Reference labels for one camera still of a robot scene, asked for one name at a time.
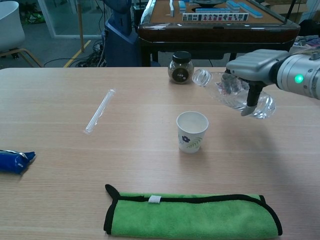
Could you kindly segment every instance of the paper cup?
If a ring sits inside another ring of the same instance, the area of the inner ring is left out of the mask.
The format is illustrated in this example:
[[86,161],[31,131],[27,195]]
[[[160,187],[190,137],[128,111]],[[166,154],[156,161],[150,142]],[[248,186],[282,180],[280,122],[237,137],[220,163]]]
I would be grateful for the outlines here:
[[205,115],[196,111],[186,111],[176,118],[179,148],[187,154],[196,153],[208,129],[209,121]]

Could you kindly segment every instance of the black lid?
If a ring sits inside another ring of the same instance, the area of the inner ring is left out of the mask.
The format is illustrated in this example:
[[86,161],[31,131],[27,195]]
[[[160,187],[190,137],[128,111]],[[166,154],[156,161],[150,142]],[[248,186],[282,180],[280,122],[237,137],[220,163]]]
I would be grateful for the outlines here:
[[187,51],[176,51],[172,56],[172,60],[178,64],[187,64],[191,61],[191,53]]

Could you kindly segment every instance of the blue snack wrapper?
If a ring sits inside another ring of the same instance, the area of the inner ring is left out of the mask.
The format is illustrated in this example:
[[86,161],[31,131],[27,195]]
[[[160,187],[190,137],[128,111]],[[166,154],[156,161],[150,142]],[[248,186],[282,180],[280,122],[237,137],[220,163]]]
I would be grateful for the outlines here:
[[21,174],[33,161],[36,154],[32,152],[18,152],[0,150],[0,171]]

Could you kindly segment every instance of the led indicator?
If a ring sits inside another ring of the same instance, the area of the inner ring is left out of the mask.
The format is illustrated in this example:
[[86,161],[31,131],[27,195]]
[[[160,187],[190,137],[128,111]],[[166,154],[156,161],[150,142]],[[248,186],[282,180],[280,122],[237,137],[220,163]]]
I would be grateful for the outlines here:
[[298,74],[297,76],[295,76],[294,81],[297,84],[300,84],[300,83],[302,83],[304,81],[304,76],[302,76],[301,74]]

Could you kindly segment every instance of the glass jar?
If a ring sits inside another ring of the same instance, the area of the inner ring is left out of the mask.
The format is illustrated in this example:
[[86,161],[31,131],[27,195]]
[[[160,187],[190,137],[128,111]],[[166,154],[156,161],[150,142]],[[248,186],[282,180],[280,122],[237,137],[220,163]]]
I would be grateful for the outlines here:
[[191,54],[187,51],[177,51],[172,56],[168,66],[170,80],[176,84],[186,84],[192,79],[194,65],[191,61]]

